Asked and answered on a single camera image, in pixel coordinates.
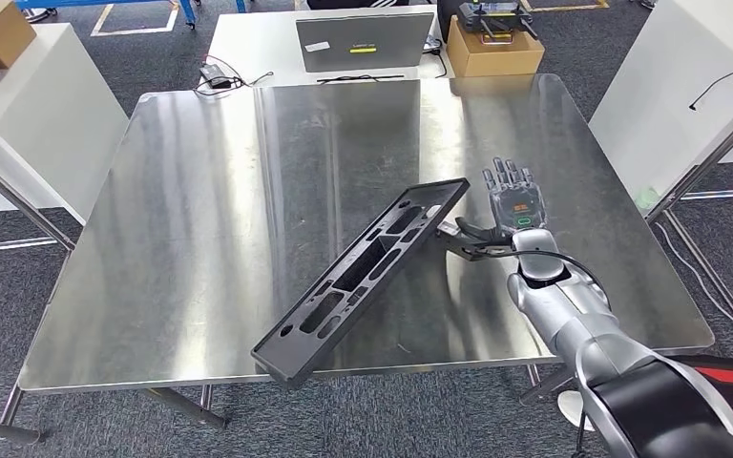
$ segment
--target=black tray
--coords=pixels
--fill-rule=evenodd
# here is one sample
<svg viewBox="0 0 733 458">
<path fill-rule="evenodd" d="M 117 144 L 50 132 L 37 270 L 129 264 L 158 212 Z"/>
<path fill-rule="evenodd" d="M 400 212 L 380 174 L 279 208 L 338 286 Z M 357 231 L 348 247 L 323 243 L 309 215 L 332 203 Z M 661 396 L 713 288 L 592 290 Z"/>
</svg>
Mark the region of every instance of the black tray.
<svg viewBox="0 0 733 458">
<path fill-rule="evenodd" d="M 300 385 L 468 191 L 465 178 L 408 188 L 251 350 L 271 377 Z"/>
</svg>

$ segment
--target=carpet floor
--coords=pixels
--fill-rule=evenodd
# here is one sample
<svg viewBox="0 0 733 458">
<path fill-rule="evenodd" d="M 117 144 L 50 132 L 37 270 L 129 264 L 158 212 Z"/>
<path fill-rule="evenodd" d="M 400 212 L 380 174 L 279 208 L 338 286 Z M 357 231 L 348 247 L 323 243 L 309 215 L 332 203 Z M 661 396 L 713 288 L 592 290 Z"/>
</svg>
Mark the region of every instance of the carpet floor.
<svg viewBox="0 0 733 458">
<path fill-rule="evenodd" d="M 535 17 L 547 49 L 540 70 L 563 78 L 586 118 L 648 15 L 627 0 L 609 4 L 609 9 Z M 250 4 L 252 11 L 294 7 L 289 0 Z M 162 27 L 169 10 L 163 2 L 115 5 L 102 30 Z M 205 0 L 197 7 L 195 31 L 183 26 L 181 14 L 171 32 L 91 36 L 102 12 L 103 7 L 60 9 L 51 21 L 73 24 L 129 114 L 144 93 L 191 88 L 218 15 L 235 9 L 231 2 Z M 700 186 L 732 188 L 731 165 L 719 166 Z M 677 215 L 733 288 L 733 201 L 683 202 Z M 51 210 L 49 217 L 76 237 L 79 227 L 65 212 Z M 656 234 L 665 244 L 661 232 Z M 19 215 L 0 213 L 0 240 L 36 235 Z M 672 231 L 670 237 L 681 250 Z M 716 335 L 710 351 L 733 356 L 733 324 L 708 301 L 694 276 L 668 256 Z M 0 252 L 0 409 L 62 260 L 55 246 Z M 214 410 L 229 419 L 225 431 L 197 425 L 133 391 L 27 396 L 16 424 L 39 427 L 47 438 L 31 447 L 0 441 L 0 457 L 569 457 L 575 429 L 557 411 L 555 395 L 523 407 L 517 397 L 528 383 L 525 370 L 512 367 L 314 380 L 291 392 L 273 383 L 224 385 L 215 390 Z M 198 398 L 196 387 L 182 391 Z M 589 456 L 605 456 L 598 437 L 587 437 Z"/>
</svg>

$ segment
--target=laptop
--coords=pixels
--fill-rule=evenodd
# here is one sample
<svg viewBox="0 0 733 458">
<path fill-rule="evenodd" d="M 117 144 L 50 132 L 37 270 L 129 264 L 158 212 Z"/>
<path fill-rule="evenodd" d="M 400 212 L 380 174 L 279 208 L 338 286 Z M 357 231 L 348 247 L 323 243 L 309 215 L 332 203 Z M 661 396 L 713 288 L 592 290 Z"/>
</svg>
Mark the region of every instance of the laptop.
<svg viewBox="0 0 733 458">
<path fill-rule="evenodd" d="M 433 12 L 299 19 L 304 70 L 416 67 L 433 20 Z"/>
</svg>

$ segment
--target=black cable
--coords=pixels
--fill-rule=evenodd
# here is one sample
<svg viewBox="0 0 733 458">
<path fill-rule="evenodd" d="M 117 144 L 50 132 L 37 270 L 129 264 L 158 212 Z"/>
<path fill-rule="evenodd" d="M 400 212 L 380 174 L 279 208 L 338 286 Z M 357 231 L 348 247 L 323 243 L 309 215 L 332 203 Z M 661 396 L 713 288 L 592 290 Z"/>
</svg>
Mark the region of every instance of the black cable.
<svg viewBox="0 0 733 458">
<path fill-rule="evenodd" d="M 586 412 L 580 412 L 580 429 L 577 430 L 577 447 L 572 458 L 586 458 L 586 452 L 583 451 L 583 432 L 586 429 Z"/>
<path fill-rule="evenodd" d="M 371 79 L 375 81 L 376 83 L 380 83 L 382 79 L 402 78 L 402 77 L 403 76 L 401 74 L 387 74 L 387 75 L 378 75 L 378 76 L 372 76 L 371 74 L 359 74 L 359 75 L 345 74 L 343 76 L 337 76 L 335 78 L 317 79 L 316 82 L 321 83 L 321 84 L 327 84 L 333 81 L 358 81 L 361 79 Z"/>
<path fill-rule="evenodd" d="M 432 54 L 440 58 L 440 63 L 443 66 L 443 72 L 442 74 L 439 74 L 436 77 L 442 78 L 443 76 L 448 74 L 448 67 L 445 66 L 445 60 L 442 58 L 442 48 L 443 48 L 442 40 L 439 38 L 434 38 L 434 40 L 436 40 L 437 42 L 437 47 L 432 50 L 425 51 L 423 52 L 423 54 Z"/>
<path fill-rule="evenodd" d="M 728 78 L 731 75 L 733 75 L 733 72 L 732 73 L 727 73 L 724 76 L 721 76 L 720 78 L 718 78 L 715 81 L 713 81 L 712 84 L 710 84 L 706 89 L 703 90 L 703 92 L 701 93 L 701 95 L 699 95 L 698 97 L 696 97 L 695 100 L 693 100 L 693 103 L 691 103 L 688 108 L 690 110 L 692 110 L 692 111 L 695 112 L 696 111 L 696 108 L 695 108 L 696 103 L 698 103 L 699 100 L 701 100 L 706 95 L 706 93 L 708 93 L 709 90 L 713 88 L 713 86 L 715 86 L 716 84 L 720 83 L 721 81 L 724 81 L 726 78 Z"/>
<path fill-rule="evenodd" d="M 221 64 L 223 64 L 226 67 L 228 67 L 229 70 L 231 70 L 232 73 L 234 73 L 235 75 L 234 76 L 218 76 L 218 77 L 215 77 L 215 78 L 212 78 L 212 79 L 203 81 L 202 83 L 198 84 L 195 88 L 193 88 L 193 92 L 195 94 L 199 94 L 199 95 L 203 95 L 203 96 L 212 96 L 212 95 L 218 95 L 218 94 L 228 93 L 229 91 L 234 91 L 234 90 L 239 89 L 239 88 L 241 88 L 243 86 L 245 86 L 247 88 L 251 88 L 255 84 L 257 84 L 260 81 L 262 81 L 263 78 L 266 78 L 268 76 L 273 76 L 274 75 L 273 72 L 266 72 L 266 73 L 263 73 L 262 75 L 260 75 L 259 77 L 257 77 L 254 81 L 248 82 L 248 81 L 246 81 L 246 80 L 244 80 L 242 78 L 242 76 L 240 75 L 240 72 L 238 72 L 237 69 L 235 69 L 234 67 L 232 67 L 225 60 L 223 60 L 223 59 L 221 59 L 219 57 L 215 57 L 214 55 L 211 55 L 211 54 L 207 54 L 206 55 L 206 58 L 212 58 L 212 59 L 217 60 Z M 203 92 L 203 91 L 200 91 L 199 90 L 202 86 L 204 86 L 206 84 L 209 84 L 211 86 L 212 85 L 211 83 L 217 83 L 217 82 L 221 82 L 221 81 L 229 81 L 229 82 L 232 83 L 232 86 L 230 88 L 223 88 L 223 89 L 219 89 L 219 90 L 216 90 L 216 91 L 213 91 L 213 92 Z"/>
<path fill-rule="evenodd" d="M 606 300 L 608 300 L 608 309 L 611 310 L 611 297 L 608 296 L 608 293 L 605 292 L 605 288 L 602 287 L 602 282 L 597 278 L 596 275 L 594 275 L 594 272 L 591 271 L 588 267 L 582 264 L 579 260 L 575 260 L 571 256 L 566 256 L 562 253 L 556 253 L 554 251 L 543 251 L 543 250 L 524 250 L 524 251 L 505 251 L 502 253 L 493 253 L 493 252 L 484 252 L 483 255 L 487 256 L 488 258 L 512 258 L 512 257 L 518 257 L 523 255 L 538 255 L 538 256 L 549 256 L 551 258 L 558 258 L 559 260 L 565 260 L 566 262 L 569 262 L 574 267 L 582 270 L 586 275 L 589 276 L 589 278 L 592 279 L 594 283 L 599 286 L 599 289 L 602 291 L 602 294 L 605 295 Z"/>
<path fill-rule="evenodd" d="M 436 77 L 437 78 L 442 78 L 443 76 L 445 76 L 446 74 L 448 74 L 448 68 L 445 66 L 445 60 L 443 60 L 443 58 L 442 58 L 442 53 L 441 52 L 437 52 L 435 55 L 440 58 L 440 63 L 443 66 L 443 72 L 441 74 L 438 74 Z"/>
</svg>

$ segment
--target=power adapter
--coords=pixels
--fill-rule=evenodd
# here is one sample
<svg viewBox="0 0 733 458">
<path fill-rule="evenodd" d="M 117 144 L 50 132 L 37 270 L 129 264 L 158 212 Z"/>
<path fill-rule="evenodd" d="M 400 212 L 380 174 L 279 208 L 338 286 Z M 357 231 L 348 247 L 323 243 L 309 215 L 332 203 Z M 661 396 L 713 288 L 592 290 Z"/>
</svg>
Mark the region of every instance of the power adapter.
<svg viewBox="0 0 733 458">
<path fill-rule="evenodd" d="M 223 70 L 216 64 L 203 64 L 200 67 L 200 75 L 212 89 L 230 89 L 232 87 L 232 78 L 223 74 Z"/>
</svg>

